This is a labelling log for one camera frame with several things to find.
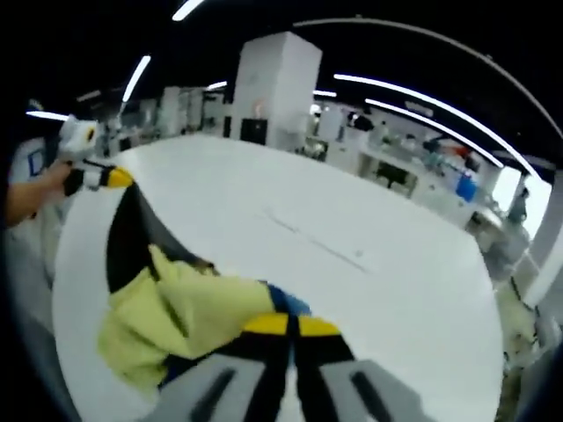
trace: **office desk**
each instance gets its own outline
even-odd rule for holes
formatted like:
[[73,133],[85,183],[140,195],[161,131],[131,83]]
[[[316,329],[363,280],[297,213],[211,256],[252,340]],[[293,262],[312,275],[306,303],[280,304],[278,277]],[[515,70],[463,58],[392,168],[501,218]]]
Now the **office desk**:
[[[115,161],[188,250],[307,301],[358,359],[418,392],[428,416],[494,420],[501,326],[471,236],[370,182],[246,142],[184,136]],[[56,263],[57,351],[85,421],[131,420],[154,406],[96,353],[108,309],[106,241],[122,194],[76,197]],[[282,407],[278,420],[295,419]]]

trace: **yellow cloth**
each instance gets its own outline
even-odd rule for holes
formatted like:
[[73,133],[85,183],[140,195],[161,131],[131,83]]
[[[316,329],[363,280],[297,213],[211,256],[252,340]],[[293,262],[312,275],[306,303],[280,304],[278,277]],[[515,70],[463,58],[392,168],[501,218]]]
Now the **yellow cloth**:
[[166,377],[169,354],[199,358],[238,337],[249,320],[274,312],[263,283],[201,273],[154,245],[149,250],[159,280],[144,268],[111,295],[98,341],[107,365],[145,391]]

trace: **person's arm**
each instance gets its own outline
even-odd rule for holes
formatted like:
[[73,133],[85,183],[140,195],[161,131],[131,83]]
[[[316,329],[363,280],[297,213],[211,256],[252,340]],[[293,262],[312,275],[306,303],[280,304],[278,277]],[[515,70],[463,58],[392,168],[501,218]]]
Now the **person's arm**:
[[6,226],[13,227],[33,215],[50,199],[62,196],[63,182],[70,174],[67,164],[56,163],[37,180],[8,187]]

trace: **person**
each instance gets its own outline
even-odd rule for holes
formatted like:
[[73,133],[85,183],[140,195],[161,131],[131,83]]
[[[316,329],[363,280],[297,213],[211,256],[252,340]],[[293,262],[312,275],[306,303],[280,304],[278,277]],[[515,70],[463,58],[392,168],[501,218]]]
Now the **person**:
[[51,200],[64,196],[64,181],[70,175],[70,166],[55,162],[37,179],[8,186],[5,208],[5,226],[17,226],[33,216]]
[[526,200],[530,197],[530,191],[524,187],[518,195],[508,213],[508,220],[514,224],[523,223],[528,217],[526,213]]

